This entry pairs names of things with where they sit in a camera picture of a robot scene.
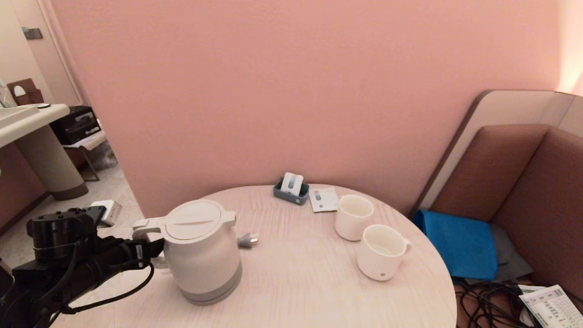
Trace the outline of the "black box appliance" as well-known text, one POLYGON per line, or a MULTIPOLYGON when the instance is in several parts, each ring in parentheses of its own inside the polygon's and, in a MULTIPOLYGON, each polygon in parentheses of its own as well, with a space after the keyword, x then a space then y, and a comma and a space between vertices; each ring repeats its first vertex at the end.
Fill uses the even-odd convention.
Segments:
POLYGON ((72 145, 101 131, 90 106, 72 106, 69 114, 49 125, 61 145, 72 145))

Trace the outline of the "white ribbed mug with logo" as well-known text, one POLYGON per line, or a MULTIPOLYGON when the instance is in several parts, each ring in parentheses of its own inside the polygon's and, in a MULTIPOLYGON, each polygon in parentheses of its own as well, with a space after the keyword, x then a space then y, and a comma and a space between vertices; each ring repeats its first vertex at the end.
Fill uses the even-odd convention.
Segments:
POLYGON ((356 251, 358 269, 368 278, 387 282, 395 276, 412 242, 387 225, 373 224, 363 230, 356 251))

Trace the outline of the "printed white paper sheet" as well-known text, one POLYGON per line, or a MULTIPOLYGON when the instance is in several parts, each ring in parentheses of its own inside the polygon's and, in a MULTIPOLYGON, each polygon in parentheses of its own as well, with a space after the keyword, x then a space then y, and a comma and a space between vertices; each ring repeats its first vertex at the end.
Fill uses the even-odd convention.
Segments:
POLYGON ((583 314, 559 285, 517 286, 519 298, 542 328, 583 328, 583 314))

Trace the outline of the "teal sachet holder tray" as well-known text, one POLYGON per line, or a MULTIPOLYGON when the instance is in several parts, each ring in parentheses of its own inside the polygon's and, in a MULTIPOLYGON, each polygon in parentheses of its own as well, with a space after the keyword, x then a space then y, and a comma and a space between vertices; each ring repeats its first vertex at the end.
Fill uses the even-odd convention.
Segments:
POLYGON ((273 186, 273 195, 279 199, 288 201, 289 203, 297 204, 297 205, 304 205, 309 197, 309 189, 310 185, 306 183, 302 183, 300 188, 300 193, 298 196, 290 195, 289 193, 281 191, 281 187, 283 185, 284 177, 280 176, 279 181, 277 184, 273 186))

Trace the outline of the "clear plastic bag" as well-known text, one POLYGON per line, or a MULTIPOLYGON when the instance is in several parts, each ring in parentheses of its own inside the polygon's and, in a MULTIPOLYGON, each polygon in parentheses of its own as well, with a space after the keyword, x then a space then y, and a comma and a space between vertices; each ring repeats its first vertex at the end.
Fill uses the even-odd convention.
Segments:
POLYGON ((118 164, 118 159, 111 148, 110 142, 107 140, 92 149, 87 148, 86 152, 89 164, 96 171, 111 169, 118 164))

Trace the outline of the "brown upholstered sofa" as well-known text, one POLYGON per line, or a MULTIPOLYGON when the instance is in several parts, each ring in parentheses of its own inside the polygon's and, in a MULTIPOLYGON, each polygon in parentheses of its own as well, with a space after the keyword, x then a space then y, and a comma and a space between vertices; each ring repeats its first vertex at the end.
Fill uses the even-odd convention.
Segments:
POLYGON ((533 274, 451 277, 455 328, 542 328, 518 284, 559 285, 583 314, 583 139, 548 125, 479 129, 432 212, 500 226, 533 274))

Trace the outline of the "brown tissue box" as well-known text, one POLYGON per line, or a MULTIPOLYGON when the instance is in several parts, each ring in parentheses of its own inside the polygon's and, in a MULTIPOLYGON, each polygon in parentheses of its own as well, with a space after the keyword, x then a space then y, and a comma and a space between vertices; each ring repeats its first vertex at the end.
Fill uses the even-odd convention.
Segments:
POLYGON ((7 87, 18 106, 44 103, 42 92, 31 78, 8 83, 7 87))

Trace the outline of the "small beige metal-legged bench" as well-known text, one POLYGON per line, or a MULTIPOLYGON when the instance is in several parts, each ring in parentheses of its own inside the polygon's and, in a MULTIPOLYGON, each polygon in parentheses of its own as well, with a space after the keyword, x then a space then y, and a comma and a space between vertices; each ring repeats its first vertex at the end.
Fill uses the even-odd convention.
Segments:
POLYGON ((87 164, 89 165, 89 169, 92 172, 94 178, 93 179, 85 179, 85 181, 100 181, 100 177, 97 174, 91 160, 89 159, 89 152, 94 150, 96 147, 101 145, 102 143, 106 142, 107 137, 104 131, 99 131, 98 133, 94 133, 84 139, 77 141, 77 143, 71 145, 62 145, 65 149, 79 149, 85 158, 87 164))

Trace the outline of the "white pedestal counter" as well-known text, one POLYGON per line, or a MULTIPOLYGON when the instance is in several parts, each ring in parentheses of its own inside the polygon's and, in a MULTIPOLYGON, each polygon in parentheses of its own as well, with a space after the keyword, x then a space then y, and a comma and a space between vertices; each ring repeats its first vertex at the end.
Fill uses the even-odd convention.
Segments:
POLYGON ((44 188, 57 201, 89 193, 83 177, 58 141, 50 123, 70 114, 66 104, 0 107, 0 148, 15 143, 44 188))

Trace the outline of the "grey folded cloth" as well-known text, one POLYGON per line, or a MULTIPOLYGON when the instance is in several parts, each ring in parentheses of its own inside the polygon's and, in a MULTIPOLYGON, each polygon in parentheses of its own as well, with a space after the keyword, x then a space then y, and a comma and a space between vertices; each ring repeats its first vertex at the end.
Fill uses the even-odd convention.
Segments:
POLYGON ((500 226, 489 224, 497 251, 496 282, 516 282, 518 278, 533 274, 534 270, 516 250, 510 237, 500 226))

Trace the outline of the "white electric kettle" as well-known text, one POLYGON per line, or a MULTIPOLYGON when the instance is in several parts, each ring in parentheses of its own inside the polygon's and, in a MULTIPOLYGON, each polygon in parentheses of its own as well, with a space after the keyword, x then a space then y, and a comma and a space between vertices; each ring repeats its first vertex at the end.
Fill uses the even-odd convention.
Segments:
POLYGON ((164 261, 179 289, 206 293, 242 273, 235 226, 235 212, 216 201, 199 199, 181 204, 166 216, 138 220, 133 239, 160 233, 165 241, 164 261))

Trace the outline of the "beige headboard panel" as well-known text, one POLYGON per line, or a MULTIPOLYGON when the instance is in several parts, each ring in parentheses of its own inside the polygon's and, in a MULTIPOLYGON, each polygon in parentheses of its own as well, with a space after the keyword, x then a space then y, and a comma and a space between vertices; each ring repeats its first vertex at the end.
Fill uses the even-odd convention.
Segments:
POLYGON ((547 124, 583 138, 583 96, 519 89, 481 92, 469 106, 409 217, 433 205, 481 127, 512 124, 547 124))

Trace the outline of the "plain white ribbed mug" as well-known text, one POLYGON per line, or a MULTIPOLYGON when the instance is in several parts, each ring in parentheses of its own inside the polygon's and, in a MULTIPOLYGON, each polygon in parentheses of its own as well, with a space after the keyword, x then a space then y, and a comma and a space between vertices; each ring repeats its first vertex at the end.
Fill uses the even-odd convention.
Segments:
POLYGON ((348 241, 359 241, 363 231, 372 222, 373 203, 360 195, 344 195, 338 201, 334 228, 336 233, 348 241))

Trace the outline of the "grey round kettle base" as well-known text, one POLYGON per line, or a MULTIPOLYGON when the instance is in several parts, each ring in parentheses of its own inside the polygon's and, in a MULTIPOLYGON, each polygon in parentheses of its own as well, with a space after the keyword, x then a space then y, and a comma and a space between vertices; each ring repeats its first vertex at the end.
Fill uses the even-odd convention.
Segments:
POLYGON ((240 274, 233 275, 223 286, 214 289, 213 291, 206 293, 189 293, 181 289, 180 292, 189 303, 198 307, 206 307, 224 301, 231 296, 239 286, 241 279, 242 273, 240 272, 240 274))

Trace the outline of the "blue folded cloth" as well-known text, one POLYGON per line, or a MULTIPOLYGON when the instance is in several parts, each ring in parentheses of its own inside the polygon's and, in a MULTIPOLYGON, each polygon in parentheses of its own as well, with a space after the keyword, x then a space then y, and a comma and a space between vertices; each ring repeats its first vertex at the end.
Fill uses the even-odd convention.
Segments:
POLYGON ((492 281, 498 256, 487 222, 418 210, 412 222, 425 234, 444 260, 452 277, 492 281))

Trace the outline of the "flat white square packet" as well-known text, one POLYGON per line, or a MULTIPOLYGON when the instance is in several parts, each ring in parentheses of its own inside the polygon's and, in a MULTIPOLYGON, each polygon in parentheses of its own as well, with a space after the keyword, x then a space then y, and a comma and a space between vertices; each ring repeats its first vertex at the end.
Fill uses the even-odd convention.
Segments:
POLYGON ((312 205, 312 211, 315 213, 338 210, 339 197, 333 187, 310 189, 309 199, 312 205))

